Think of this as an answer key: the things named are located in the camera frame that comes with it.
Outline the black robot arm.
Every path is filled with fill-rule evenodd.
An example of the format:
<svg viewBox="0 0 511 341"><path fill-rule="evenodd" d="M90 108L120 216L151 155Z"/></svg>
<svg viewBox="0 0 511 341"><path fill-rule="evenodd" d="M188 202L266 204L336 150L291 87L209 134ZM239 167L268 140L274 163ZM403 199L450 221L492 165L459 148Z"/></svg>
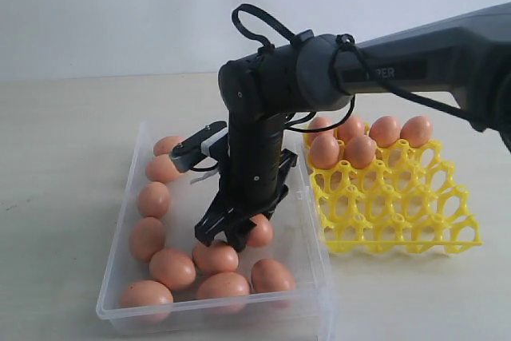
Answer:
<svg viewBox="0 0 511 341"><path fill-rule="evenodd" d="M252 217L286 194L290 116L353 109L360 93L388 92L461 118L510 141L510 6L500 4L357 43L349 34L294 34L256 6L232 23L259 43L218 73L228 135L217 161L219 190L195 226L204 245L223 233L245 248Z"/></svg>

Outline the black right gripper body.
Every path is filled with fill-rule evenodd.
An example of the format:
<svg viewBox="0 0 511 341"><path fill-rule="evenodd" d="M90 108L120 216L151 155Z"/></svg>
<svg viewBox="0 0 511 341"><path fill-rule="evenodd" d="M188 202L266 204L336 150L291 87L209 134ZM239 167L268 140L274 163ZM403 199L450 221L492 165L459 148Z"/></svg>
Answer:
<svg viewBox="0 0 511 341"><path fill-rule="evenodd" d="M288 194L285 185L297 154L283 147L285 113L246 121L228 118L227 196L233 208L252 215L273 215Z"/></svg>

